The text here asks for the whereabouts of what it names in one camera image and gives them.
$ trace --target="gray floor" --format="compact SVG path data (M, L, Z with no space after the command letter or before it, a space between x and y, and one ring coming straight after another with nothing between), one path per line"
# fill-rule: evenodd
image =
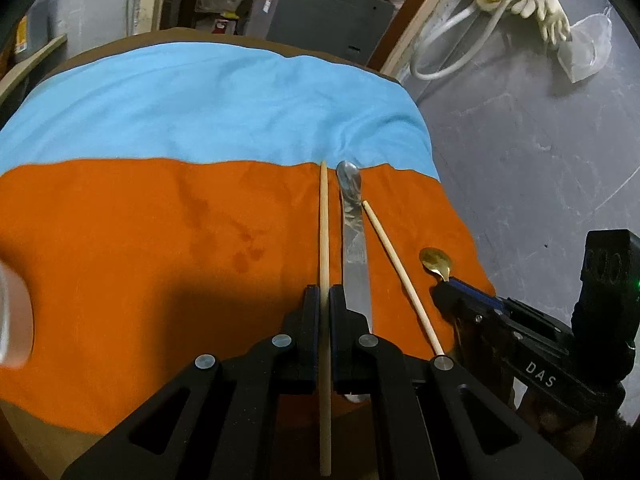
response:
M72 57L127 35L136 0L38 0L49 8L52 36L67 34L66 56Z
M608 5L560 1L572 23ZM565 322L587 232L640 235L640 50L615 11L611 19L609 62L585 81L571 85L533 18L509 16L471 63L418 101L442 183L498 293ZM424 88L405 86L414 97ZM621 411L635 420L640 358L625 386Z

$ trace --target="hand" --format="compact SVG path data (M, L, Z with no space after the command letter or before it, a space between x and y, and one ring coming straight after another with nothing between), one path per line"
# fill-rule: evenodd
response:
M578 460L589 449L598 423L596 416L575 421L559 415L533 391L533 388L529 388L522 397L518 415L572 462Z

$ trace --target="gold spoon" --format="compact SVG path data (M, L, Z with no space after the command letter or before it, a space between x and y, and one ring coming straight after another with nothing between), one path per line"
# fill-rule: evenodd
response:
M435 247L425 247L420 251L420 261L429 272L439 275L445 282L449 281L451 272L451 258L443 250Z

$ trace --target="white hose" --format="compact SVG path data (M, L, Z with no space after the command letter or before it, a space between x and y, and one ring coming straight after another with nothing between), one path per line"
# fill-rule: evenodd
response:
M508 0L504 0L502 3L500 3L500 6L498 6L498 8L495 10L494 15L491 17L491 20L489 21L489 23L487 23L487 26L484 28L484 32L482 33L482 36L480 36L480 38L478 38L478 40L472 45L472 47L468 50L468 52L464 56L462 56L459 60L457 60L455 63L447 66L446 68L443 68L442 70L433 72L431 74L423 74L422 72L418 72L418 67L417 67L418 61L422 58L422 56L424 56L424 53L427 51L427 48L430 46L430 44L433 43L433 41L435 41L445 32L447 32L451 27L454 27L455 25L460 23L462 20L466 20L469 16L475 14L480 9L478 7L478 4L473 2L465 10L462 10L462 12L457 13L453 18L451 18L446 23L438 27L430 35L428 35L424 40L422 40L422 43L416 49L414 55L411 58L411 63L410 63L411 74L415 78L418 78L422 81L431 81L433 79L440 79L441 77L452 74L456 70L461 69L463 66L466 65L466 63L469 62L469 60L471 60L473 56L475 56L478 53L478 50L482 48L482 46L484 45L484 42L489 38L491 33L494 31L495 26L498 24L498 21L500 21L500 18L504 14L504 11L506 10L508 5L509 5Z

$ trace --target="plastic bag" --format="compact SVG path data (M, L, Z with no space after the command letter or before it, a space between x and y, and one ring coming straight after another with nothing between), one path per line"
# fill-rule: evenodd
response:
M599 72L611 52L610 9L592 14L571 27L571 40L558 48L558 61L572 83Z

